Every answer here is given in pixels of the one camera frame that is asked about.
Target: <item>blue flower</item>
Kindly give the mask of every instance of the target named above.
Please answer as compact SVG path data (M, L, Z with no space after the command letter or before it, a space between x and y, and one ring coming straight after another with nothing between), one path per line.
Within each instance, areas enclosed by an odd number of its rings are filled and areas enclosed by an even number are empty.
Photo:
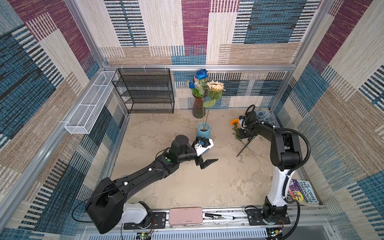
M257 111L257 117L259 119L266 119L268 117L268 114L263 110L258 110Z
M200 71L196 72L196 78L197 79L204 79L208 77L208 73L205 69L201 69Z

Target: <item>concrete floor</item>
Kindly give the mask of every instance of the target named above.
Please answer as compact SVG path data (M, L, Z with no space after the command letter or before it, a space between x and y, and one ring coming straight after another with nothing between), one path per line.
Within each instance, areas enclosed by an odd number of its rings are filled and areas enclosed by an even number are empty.
M209 112L208 123L215 145L203 154L203 159L218 158L217 162L203 170L194 161L183 162L172 175L147 186L129 202L144 201L152 209L262 205L272 182L270 143L257 136L249 148L258 160L248 149L236 157L244 145L235 139L229 121L244 112L245 109ZM177 135L186 135L192 143L201 121L193 117L191 110L175 109L174 114L132 114L111 179L149 165L155 154L170 147Z

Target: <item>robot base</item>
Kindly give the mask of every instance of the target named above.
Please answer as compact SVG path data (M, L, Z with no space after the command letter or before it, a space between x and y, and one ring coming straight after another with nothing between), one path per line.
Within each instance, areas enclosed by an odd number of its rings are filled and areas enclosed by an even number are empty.
M246 209L245 213L248 216L248 222L251 226L258 226L258 225L281 225L280 219L283 220L284 224L290 224L291 221L289 220L288 214L285 212L283 214L272 214L269 216L268 222L275 222L272 224L268 224L267 221L263 218L263 209Z
M166 212L154 212L152 213L152 218L156 221L156 229L161 229L166 227ZM123 226L124 230L136 230L139 228L140 224L135 223L125 223ZM149 224L149 226L146 228L146 230L151 230L153 227L153 221Z

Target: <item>book cover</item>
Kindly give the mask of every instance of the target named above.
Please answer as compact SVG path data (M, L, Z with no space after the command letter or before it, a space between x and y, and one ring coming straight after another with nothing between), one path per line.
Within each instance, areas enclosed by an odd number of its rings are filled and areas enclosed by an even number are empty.
M292 179L288 189L293 199L316 204L317 200L309 181Z

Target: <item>striped fabric wall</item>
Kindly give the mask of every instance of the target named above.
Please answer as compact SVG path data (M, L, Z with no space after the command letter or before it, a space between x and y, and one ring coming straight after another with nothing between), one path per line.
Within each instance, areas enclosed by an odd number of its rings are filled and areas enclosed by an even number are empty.
M79 0L110 65L290 64L320 0ZM210 73L227 89L215 108L268 107L280 86L273 73ZM191 108L186 82L171 73L175 108Z
M0 239L74 239L79 222L72 211L104 178L124 120L118 98L110 94L90 134L66 133ZM75 218L83 212L76 209Z
M0 201L97 69L64 0L0 0ZM101 115L92 134L65 136L0 239L74 235L68 213L103 175L120 130L116 96Z
M384 239L384 1L336 0L274 114L344 239Z
M64 0L0 0L0 200L97 69Z
M188 86L195 72L171 72L175 108L193 108L194 97ZM224 83L226 91L212 108L243 108L251 104L267 108L280 87L286 72L208 72L208 81Z

